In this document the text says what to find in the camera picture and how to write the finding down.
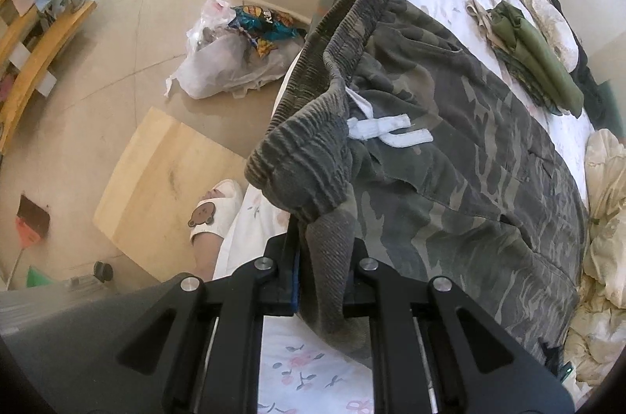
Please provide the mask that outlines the camouflage pants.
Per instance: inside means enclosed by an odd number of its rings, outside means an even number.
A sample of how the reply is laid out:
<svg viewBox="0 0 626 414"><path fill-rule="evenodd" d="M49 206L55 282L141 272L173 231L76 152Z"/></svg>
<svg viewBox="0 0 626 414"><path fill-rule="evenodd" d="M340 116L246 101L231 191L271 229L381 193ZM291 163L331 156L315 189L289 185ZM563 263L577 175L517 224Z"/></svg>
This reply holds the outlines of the camouflage pants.
<svg viewBox="0 0 626 414"><path fill-rule="evenodd" d="M362 363L342 303L355 240L452 279L533 356L578 303L584 203L550 136L444 25L405 0L339 0L308 35L248 182L299 226L300 317Z"/></svg>

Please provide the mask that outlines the white floral bed sheet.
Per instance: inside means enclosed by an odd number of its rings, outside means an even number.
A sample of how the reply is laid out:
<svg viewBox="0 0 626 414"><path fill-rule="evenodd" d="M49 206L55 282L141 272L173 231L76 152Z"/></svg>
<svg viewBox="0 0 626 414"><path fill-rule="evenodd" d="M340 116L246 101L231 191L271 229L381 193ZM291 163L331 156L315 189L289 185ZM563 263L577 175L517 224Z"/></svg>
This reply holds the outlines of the white floral bed sheet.
<svg viewBox="0 0 626 414"><path fill-rule="evenodd" d="M468 0L405 1L444 25L503 81L498 60L487 49L467 13ZM502 0L477 1L488 7ZM505 84L549 134L547 126L552 118L535 107L519 85ZM567 164L579 191L580 167L576 154L561 153L554 140L550 140ZM262 191L250 184L236 225L228 236L221 269L230 272L250 260L268 236L282 230L282 217L286 215L291 214L271 204ZM271 318L264 328L258 409L262 413L369 413L374 406L368 365L369 362L359 362L326 343L299 312L291 319Z"/></svg>

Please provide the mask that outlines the white bear slipper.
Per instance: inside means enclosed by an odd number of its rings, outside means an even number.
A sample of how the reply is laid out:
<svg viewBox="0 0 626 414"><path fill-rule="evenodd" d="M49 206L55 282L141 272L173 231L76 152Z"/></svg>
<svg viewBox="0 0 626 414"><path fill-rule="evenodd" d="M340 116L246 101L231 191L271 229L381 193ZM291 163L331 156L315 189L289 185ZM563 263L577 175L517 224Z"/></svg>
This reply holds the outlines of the white bear slipper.
<svg viewBox="0 0 626 414"><path fill-rule="evenodd" d="M201 199L191 212L188 221L190 241L201 234L225 238L241 209L243 191L237 181L223 180L216 184L213 190L219 191L222 196Z"/></svg>

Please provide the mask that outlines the light wooden board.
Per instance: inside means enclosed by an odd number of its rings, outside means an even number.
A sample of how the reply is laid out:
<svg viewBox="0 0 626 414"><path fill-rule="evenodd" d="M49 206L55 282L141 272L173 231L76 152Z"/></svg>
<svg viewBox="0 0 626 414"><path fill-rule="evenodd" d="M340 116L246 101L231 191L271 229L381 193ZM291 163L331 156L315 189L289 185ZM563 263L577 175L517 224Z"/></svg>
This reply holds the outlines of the light wooden board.
<svg viewBox="0 0 626 414"><path fill-rule="evenodd" d="M113 169L94 225L157 281L194 268L189 244L196 202L223 179L246 186L245 158L150 108Z"/></svg>

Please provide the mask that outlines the cream crumpled blanket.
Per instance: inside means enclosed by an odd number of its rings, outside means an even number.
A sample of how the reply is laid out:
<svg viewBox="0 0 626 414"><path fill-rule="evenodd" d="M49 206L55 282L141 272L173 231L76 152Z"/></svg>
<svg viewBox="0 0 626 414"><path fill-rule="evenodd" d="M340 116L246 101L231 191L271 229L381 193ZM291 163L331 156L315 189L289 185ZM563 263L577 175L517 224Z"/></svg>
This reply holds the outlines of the cream crumpled blanket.
<svg viewBox="0 0 626 414"><path fill-rule="evenodd" d="M625 348L625 146L607 129L588 140L590 209L580 303L565 341L565 387L577 402L607 377Z"/></svg>

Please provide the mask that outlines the red dustpan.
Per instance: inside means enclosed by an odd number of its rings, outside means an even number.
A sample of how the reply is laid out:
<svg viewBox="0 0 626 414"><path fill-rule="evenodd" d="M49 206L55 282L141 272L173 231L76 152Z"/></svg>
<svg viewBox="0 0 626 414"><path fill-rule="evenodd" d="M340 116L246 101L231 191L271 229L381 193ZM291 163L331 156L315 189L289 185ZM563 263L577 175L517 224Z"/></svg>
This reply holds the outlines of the red dustpan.
<svg viewBox="0 0 626 414"><path fill-rule="evenodd" d="M33 202L25 194L22 194L16 212L15 227L20 249L11 272L9 272L9 278L6 280L6 290L11 288L23 252L47 238L50 227L50 214L46 209Z"/></svg>

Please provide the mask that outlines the dark clothes pile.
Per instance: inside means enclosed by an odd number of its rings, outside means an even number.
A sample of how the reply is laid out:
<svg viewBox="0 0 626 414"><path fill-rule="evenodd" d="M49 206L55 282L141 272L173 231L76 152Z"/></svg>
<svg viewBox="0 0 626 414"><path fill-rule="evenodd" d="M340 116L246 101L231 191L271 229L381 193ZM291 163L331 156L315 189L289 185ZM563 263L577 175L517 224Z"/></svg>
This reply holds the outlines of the dark clothes pile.
<svg viewBox="0 0 626 414"><path fill-rule="evenodd" d="M593 76L590 67L587 53L585 52L583 45L578 40L577 34L570 25L568 19L565 17L565 13L562 11L561 4L558 0L550 0L550 3L559 11L562 17L565 19L565 23L570 27L570 31L574 37L575 44L578 50L578 58L574 68L570 68L569 72L584 95L584 108L591 121L591 124L595 129L607 128L609 124L610 116L610 104L609 88L605 83L599 85Z"/></svg>

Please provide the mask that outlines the white plastic bag with items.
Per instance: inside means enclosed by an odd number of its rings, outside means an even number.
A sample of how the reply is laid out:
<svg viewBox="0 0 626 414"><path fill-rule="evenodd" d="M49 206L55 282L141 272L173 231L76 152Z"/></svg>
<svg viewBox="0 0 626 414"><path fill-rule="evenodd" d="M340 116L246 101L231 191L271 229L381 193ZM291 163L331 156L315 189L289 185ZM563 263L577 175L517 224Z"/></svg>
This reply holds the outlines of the white plastic bag with items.
<svg viewBox="0 0 626 414"><path fill-rule="evenodd" d="M292 16L255 5L207 0L187 31L187 54L164 82L200 100L219 93L241 98L282 78L296 58L306 29Z"/></svg>

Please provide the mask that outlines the folded olive green clothes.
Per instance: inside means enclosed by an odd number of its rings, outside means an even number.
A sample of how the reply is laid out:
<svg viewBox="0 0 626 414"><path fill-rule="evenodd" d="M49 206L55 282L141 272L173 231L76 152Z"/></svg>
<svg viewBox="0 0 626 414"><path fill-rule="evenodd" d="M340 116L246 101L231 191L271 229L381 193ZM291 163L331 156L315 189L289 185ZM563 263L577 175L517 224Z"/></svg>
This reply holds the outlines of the folded olive green clothes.
<svg viewBox="0 0 626 414"><path fill-rule="evenodd" d="M495 8L485 9L477 0L469 0L466 9L495 57L537 107L557 116L569 113L580 117L584 110L583 92L519 8L500 1Z"/></svg>

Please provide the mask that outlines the cream knitted pillow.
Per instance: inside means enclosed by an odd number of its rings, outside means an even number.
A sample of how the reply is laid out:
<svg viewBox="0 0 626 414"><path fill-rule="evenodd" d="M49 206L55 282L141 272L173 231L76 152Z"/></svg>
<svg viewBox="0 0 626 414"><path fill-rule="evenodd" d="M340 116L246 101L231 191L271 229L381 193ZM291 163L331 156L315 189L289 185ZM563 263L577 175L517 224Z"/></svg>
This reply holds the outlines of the cream knitted pillow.
<svg viewBox="0 0 626 414"><path fill-rule="evenodd" d="M519 0L531 13L545 41L568 73L578 63L579 49L567 20L551 0Z"/></svg>

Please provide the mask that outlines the yellow wooden rack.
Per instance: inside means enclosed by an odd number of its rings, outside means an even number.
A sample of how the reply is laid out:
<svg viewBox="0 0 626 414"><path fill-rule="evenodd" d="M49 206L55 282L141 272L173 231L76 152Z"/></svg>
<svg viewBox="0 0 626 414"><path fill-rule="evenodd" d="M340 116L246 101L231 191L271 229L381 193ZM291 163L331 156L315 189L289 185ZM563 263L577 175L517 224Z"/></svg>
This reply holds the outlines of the yellow wooden rack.
<svg viewBox="0 0 626 414"><path fill-rule="evenodd" d="M37 85L45 77L49 65L96 8L96 2L87 0L79 5L76 11L66 9L42 34L34 49L31 52L27 50L24 65L17 68L18 73L14 83L1 105L2 157L6 155L25 107ZM9 61L9 56L18 45L22 45L21 40L33 29L40 18L41 14L37 8L32 6L24 16L17 16L9 24L1 37L2 63Z"/></svg>

